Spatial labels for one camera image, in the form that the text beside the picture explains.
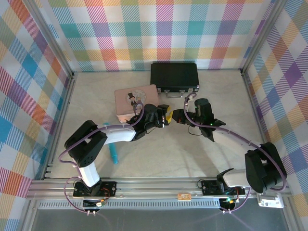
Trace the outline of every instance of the briefcase handle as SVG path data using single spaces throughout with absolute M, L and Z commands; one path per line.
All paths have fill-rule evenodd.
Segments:
M 169 92 L 170 92 L 169 90 L 164 90 L 164 92 L 166 93 L 166 96 L 168 98 L 182 98 L 185 90 L 180 90 L 180 95 L 169 95 Z

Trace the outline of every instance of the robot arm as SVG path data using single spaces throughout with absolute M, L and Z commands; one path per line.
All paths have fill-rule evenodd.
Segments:
M 267 189 L 275 186 L 282 181 L 281 175 L 274 164 L 258 149 L 252 150 L 252 146 L 246 142 L 237 139 L 229 132 L 226 124 L 214 118 L 211 104 L 207 99 L 198 99 L 194 101 L 195 113 L 187 112 L 189 118 L 198 124 L 209 125 L 214 127 L 226 128 L 218 130 L 215 128 L 199 127 L 202 135 L 212 142 L 221 143 L 232 149 L 238 154 L 245 155 L 245 169 L 228 169 L 217 176 L 217 186 L 220 191 L 224 191 L 234 187 L 252 187 L 257 193 L 264 193 Z M 184 109 L 178 109 L 173 112 L 173 119 L 177 123 L 187 124 L 195 127 L 184 114 Z M 279 157 L 274 144 L 267 142 L 259 145 L 271 158 L 277 163 L 286 177 L 286 171 Z
M 89 192 L 95 194 L 100 187 L 100 177 L 97 173 L 94 160 L 102 147 L 109 143 L 119 141 L 136 141 L 142 138 L 146 132 L 154 127 L 163 128 L 169 125 L 171 118 L 166 119 L 168 105 L 154 106 L 153 104 L 146 104 L 143 108 L 144 113 L 140 122 L 134 126 L 123 126 L 122 128 L 113 128 L 113 126 L 106 127 L 104 132 L 98 131 L 89 137 L 89 141 L 83 141 L 68 153 L 76 162 L 79 168 L 82 180 Z M 127 123 L 132 125 L 141 116 L 134 116 Z M 69 148 L 78 140 L 90 134 L 97 129 L 97 125 L 88 120 L 81 125 L 78 130 L 65 142 L 65 148 Z

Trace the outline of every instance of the yellow object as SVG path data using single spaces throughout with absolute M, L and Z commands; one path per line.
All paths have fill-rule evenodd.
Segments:
M 168 121 L 169 124 L 171 123 L 172 115 L 173 115 L 173 111 L 171 111 L 170 114 L 166 116 L 166 121 Z

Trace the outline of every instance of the black cable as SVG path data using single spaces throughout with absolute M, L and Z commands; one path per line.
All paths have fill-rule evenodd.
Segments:
M 73 183 L 73 187 L 74 187 L 74 188 L 75 188 L 75 184 L 76 184 L 77 181 L 81 182 L 81 179 L 80 179 L 80 180 L 75 180 L 75 181 L 74 181 L 74 183 Z
M 193 133 L 191 133 L 191 132 L 189 131 L 189 128 L 190 128 L 190 127 L 191 127 L 191 125 L 189 125 L 189 127 L 188 127 L 188 133 L 189 133 L 189 134 L 191 134 L 191 135 L 193 135 L 193 136 L 202 136 L 202 134 L 199 135 L 199 134 L 193 134 Z
M 199 189 L 202 189 L 202 188 L 199 187 L 199 182 L 202 181 L 202 180 L 204 180 L 204 179 L 200 179 L 200 180 L 198 180 L 198 182 L 197 182 L 197 187 L 198 187 Z
M 105 197 L 106 197 L 106 198 L 101 199 L 101 200 L 98 200 L 98 201 L 95 201 L 95 202 L 88 203 L 89 205 L 95 205 L 95 204 L 97 204 L 97 203 L 99 203 L 99 202 L 102 202 L 102 200 L 105 201 L 105 203 L 107 203 L 107 200 L 110 198 L 110 192 L 109 192 L 109 190 L 106 189 L 106 188 L 103 188 L 103 189 L 104 189 L 104 191 L 105 191 Z

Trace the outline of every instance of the sticker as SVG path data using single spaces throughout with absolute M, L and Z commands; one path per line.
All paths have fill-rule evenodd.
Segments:
M 145 103 L 146 100 L 146 94 L 144 93 L 144 91 L 136 89 L 136 90 L 132 90 L 131 92 L 129 92 L 126 95 L 126 101 L 129 105 L 132 106 L 132 109 L 135 110 L 135 107 L 137 105 L 138 101 L 141 101 L 143 104 Z M 138 105 L 136 107 L 136 110 L 141 110 L 142 106 Z
M 178 193 L 178 201 L 191 201 L 192 196 L 189 193 Z

